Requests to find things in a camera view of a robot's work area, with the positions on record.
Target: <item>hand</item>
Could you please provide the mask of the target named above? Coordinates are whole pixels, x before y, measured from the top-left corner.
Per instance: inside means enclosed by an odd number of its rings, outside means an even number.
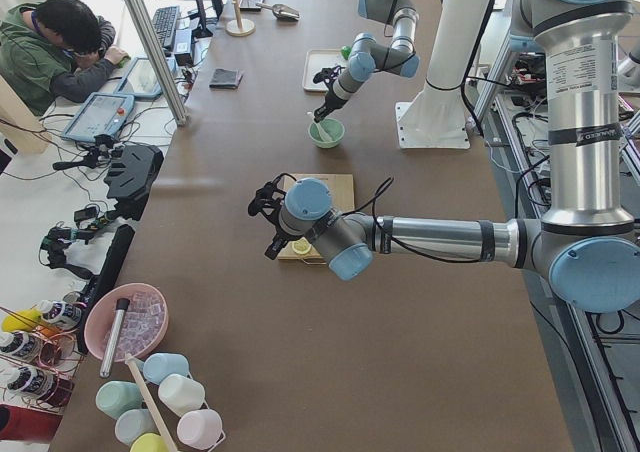
[[[78,65],[78,67],[80,67],[83,70],[88,69],[93,64],[95,64],[98,60],[100,60],[100,56],[98,55],[97,52],[91,52],[89,54],[83,54],[83,55],[76,54],[75,58],[76,58],[76,64]]]
[[[118,65],[120,61],[125,57],[129,57],[129,54],[127,54],[120,47],[116,47],[114,45],[109,47],[104,54],[104,58],[111,62],[113,65]]]

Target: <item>white bottle cap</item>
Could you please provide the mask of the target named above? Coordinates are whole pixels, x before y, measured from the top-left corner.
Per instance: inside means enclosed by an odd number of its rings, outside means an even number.
[[[8,387],[9,384],[20,378],[20,369],[16,367],[7,367],[0,370],[0,387]]]
[[[13,334],[11,332],[0,332],[0,347],[6,347],[13,342]]]
[[[38,309],[43,314],[46,314],[51,309],[53,309],[53,302],[51,302],[50,300],[41,300],[40,302],[38,302],[38,305],[36,305],[36,309]]]

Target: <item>brown table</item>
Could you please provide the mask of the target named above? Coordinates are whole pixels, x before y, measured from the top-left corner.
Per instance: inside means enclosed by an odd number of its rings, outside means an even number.
[[[422,89],[440,14],[438,0],[414,1],[417,77],[376,74],[334,113],[346,136],[332,150],[307,137],[305,112],[322,96],[302,89],[305,56],[361,31],[388,40],[357,17],[357,0],[269,0],[302,20],[263,11],[250,17],[253,35],[221,29],[212,41],[119,283],[165,294],[171,318],[157,350],[190,359],[223,418],[219,450],[572,448],[518,271],[376,256],[344,283],[324,266],[266,259],[273,230],[247,215],[255,190],[287,171],[353,174],[357,204],[392,175],[379,213],[504,220],[480,140],[469,151],[397,145],[394,104]],[[240,88],[210,90],[214,67],[244,70]],[[125,449],[94,406],[98,368],[93,358],[80,367],[52,452]],[[116,364],[113,377],[129,375]]]

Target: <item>man's black hair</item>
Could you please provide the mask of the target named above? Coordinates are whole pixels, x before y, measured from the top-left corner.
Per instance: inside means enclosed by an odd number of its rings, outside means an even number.
[[[98,19],[84,2],[47,0],[36,6],[36,17],[42,25],[60,34],[76,52],[95,52],[100,48]]]

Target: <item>pink bowl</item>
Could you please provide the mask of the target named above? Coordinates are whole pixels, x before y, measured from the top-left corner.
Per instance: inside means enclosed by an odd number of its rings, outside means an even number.
[[[145,300],[158,303],[162,308],[163,314],[162,316],[159,316],[158,314],[152,315],[150,311],[148,311],[148,313],[137,312],[139,320],[143,323],[151,323],[153,321],[161,320],[161,324],[159,325],[159,329],[157,325],[154,326],[155,329],[157,329],[157,332],[153,337],[141,340],[136,344],[135,350],[129,350],[128,352],[130,352],[134,357],[141,358],[149,355],[149,353],[158,346],[167,332],[167,327],[169,326],[169,311],[167,310],[167,303],[163,295],[158,289],[148,284],[124,284],[120,287],[116,287],[102,297],[102,299],[93,306],[91,312],[89,312],[89,317],[87,317],[87,322],[84,328],[84,339],[91,355],[99,360],[102,360],[102,357],[104,356],[104,349],[106,346],[105,337],[111,331],[111,324],[113,323],[113,318],[116,315],[117,300],[127,298],[131,301],[127,314],[125,314],[124,326],[126,327],[127,321],[133,318],[133,314],[130,314],[130,312],[136,311],[139,305],[136,305],[134,297],[140,298],[147,296],[147,294],[150,294],[151,296],[145,297]],[[116,349],[115,362],[124,361],[124,352],[120,351],[120,345],[123,342],[124,333],[125,331],[122,330],[120,340],[118,341],[118,349]]]

